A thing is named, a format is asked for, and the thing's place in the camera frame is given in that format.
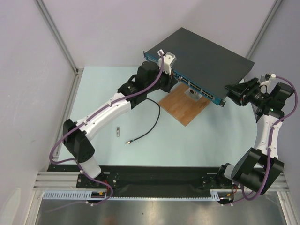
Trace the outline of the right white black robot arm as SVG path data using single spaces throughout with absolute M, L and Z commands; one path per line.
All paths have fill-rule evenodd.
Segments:
M 257 135 L 255 144 L 245 155 L 232 165 L 222 165 L 216 176 L 216 184 L 227 188 L 233 182 L 255 192 L 255 197 L 263 195 L 284 169 L 278 159 L 277 141 L 283 121 L 292 113 L 285 115 L 283 107 L 291 96 L 297 96 L 294 85 L 287 79 L 276 84 L 271 93 L 262 91 L 267 88 L 275 74 L 267 74 L 261 79 L 253 78 L 247 82 L 227 85 L 228 97 L 239 106 L 248 103 L 256 106 Z

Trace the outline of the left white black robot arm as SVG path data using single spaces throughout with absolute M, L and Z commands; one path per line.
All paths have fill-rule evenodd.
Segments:
M 76 122 L 71 119 L 64 122 L 63 144 L 88 175 L 86 181 L 92 187 L 102 185 L 103 175 L 94 158 L 91 140 L 109 122 L 143 102 L 149 93 L 156 90 L 169 92 L 177 82 L 171 73 L 169 57 L 160 59 L 158 63 L 145 61 L 104 105 Z

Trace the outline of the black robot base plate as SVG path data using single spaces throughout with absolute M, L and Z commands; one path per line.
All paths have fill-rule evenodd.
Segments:
M 85 175 L 78 175 L 76 188 L 113 188 L 119 193 L 153 193 L 164 195 L 195 194 L 205 190 L 224 190 L 233 197 L 238 185 L 224 178 L 223 167 L 170 167 L 170 166 L 113 166 L 104 165 L 97 176 L 99 184 Z

